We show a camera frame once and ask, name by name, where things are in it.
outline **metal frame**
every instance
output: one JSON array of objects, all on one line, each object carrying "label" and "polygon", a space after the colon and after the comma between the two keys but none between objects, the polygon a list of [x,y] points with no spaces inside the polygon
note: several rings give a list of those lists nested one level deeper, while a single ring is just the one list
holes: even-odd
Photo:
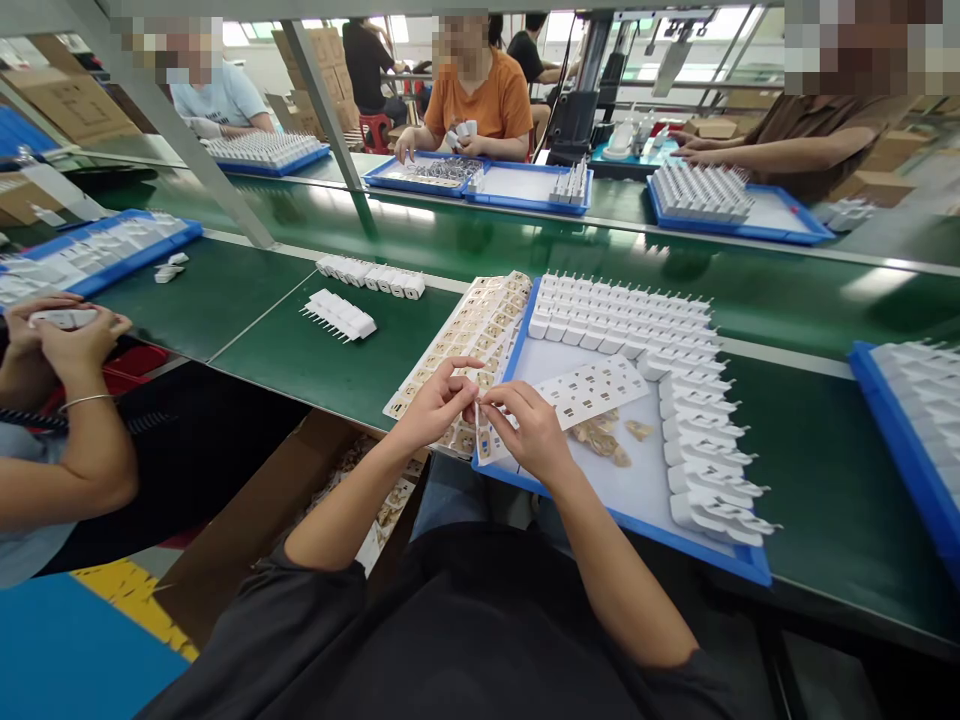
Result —
[{"label": "metal frame", "polygon": [[347,148],[347,142],[343,139],[343,131],[340,129],[340,123],[337,120],[337,112],[334,102],[327,92],[327,86],[323,82],[323,76],[320,74],[320,66],[317,65],[317,59],[313,54],[313,48],[306,30],[303,29],[303,23],[300,20],[281,20],[280,25],[287,36],[287,42],[290,43],[290,50],[300,68],[300,74],[307,83],[307,94],[310,96],[310,102],[313,103],[313,109],[316,110],[320,118],[320,124],[327,132],[327,140],[330,142],[330,150],[337,159],[337,165],[340,166],[340,172],[343,173],[344,182],[349,190],[360,192],[363,185],[360,182],[360,175],[350,157],[350,150]]},{"label": "metal frame", "polygon": [[111,76],[183,158],[197,179],[209,188],[214,199],[240,231],[258,248],[276,245],[270,231],[194,137],[193,131],[186,126],[153,78],[147,78],[150,70],[132,67],[131,58],[121,46],[121,36],[113,30],[110,19],[96,0],[50,1],[56,4],[64,17],[71,19],[73,30],[81,34],[97,56],[106,61]]}]

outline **metal stand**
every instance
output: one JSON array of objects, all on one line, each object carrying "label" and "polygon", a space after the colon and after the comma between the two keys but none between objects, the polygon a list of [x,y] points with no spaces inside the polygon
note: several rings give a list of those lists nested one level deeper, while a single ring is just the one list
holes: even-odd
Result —
[{"label": "metal stand", "polygon": [[106,62],[110,75],[126,91],[147,119],[210,191],[214,200],[233,220],[240,232],[258,248],[267,249],[276,241],[230,184],[210,154],[194,137],[173,104],[157,86],[152,69],[136,69],[129,53],[122,48],[122,36],[111,27],[110,18],[96,0],[53,0],[70,27],[83,37],[97,56]]},{"label": "metal stand", "polygon": [[557,102],[554,123],[553,145],[547,163],[572,166],[590,152],[590,134],[593,132],[594,114],[597,110],[597,79],[603,51],[613,25],[613,12],[590,14],[590,28],[583,52],[580,73],[571,92],[560,96]]},{"label": "metal stand", "polygon": [[290,43],[290,50],[297,61],[300,74],[307,83],[307,94],[310,96],[310,102],[320,118],[320,125],[327,133],[330,150],[337,159],[337,165],[340,166],[340,172],[343,173],[343,180],[347,184],[347,189],[361,192],[363,191],[363,185],[360,183],[360,175],[357,173],[357,168],[350,157],[347,142],[343,139],[343,131],[340,129],[340,122],[337,120],[336,107],[330,93],[327,92],[326,84],[323,82],[320,66],[317,65],[317,59],[313,55],[310,37],[303,29],[303,23],[299,20],[281,20],[280,26],[287,36],[287,42]]}]

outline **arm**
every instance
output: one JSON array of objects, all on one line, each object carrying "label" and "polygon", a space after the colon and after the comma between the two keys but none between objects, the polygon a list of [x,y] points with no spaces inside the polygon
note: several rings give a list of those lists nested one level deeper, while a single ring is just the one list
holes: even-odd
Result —
[{"label": "arm", "polygon": [[[519,430],[498,405],[513,413]],[[696,638],[574,462],[553,406],[526,383],[511,382],[490,390],[480,409],[556,501],[590,606],[607,633],[643,667],[686,663]]]},{"label": "arm", "polygon": [[[63,381],[68,403],[108,394],[103,362],[130,328],[127,318],[98,309],[96,320],[73,332],[39,323],[44,354]],[[0,459],[0,530],[85,520],[121,508],[136,496],[136,457],[113,400],[88,400],[67,412],[70,434],[58,464]]]},{"label": "arm", "polygon": [[40,350],[40,334],[29,326],[28,320],[41,310],[89,307],[82,303],[79,295],[54,293],[7,309],[3,317],[10,342],[0,365],[0,407],[36,412],[50,397],[57,376]]},{"label": "arm", "polygon": [[350,566],[387,495],[410,458],[440,438],[461,412],[472,423],[477,386],[455,368],[483,367],[475,358],[444,360],[396,427],[294,528],[284,545],[297,565],[336,572]]},{"label": "arm", "polygon": [[673,153],[693,164],[738,165],[748,170],[800,173],[828,170],[859,152],[876,137],[865,127],[849,128],[821,138],[793,138],[760,145],[717,150],[680,148]]}]

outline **white plug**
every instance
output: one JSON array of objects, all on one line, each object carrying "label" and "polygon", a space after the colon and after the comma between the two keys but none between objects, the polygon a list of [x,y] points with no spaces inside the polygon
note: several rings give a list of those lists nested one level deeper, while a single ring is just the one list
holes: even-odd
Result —
[{"label": "white plug", "polygon": [[31,328],[37,320],[45,320],[61,330],[78,330],[89,325],[97,318],[97,311],[90,310],[40,310],[30,314],[27,321]]}]

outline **red stool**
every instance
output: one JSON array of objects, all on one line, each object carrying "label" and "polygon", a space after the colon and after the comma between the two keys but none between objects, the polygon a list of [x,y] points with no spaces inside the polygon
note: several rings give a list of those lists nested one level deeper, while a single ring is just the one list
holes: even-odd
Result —
[{"label": "red stool", "polygon": [[[363,137],[363,151],[368,155],[389,155],[390,148],[383,140],[385,130],[393,129],[393,121],[383,113],[360,116],[360,134]],[[367,134],[373,138],[371,145]]]}]

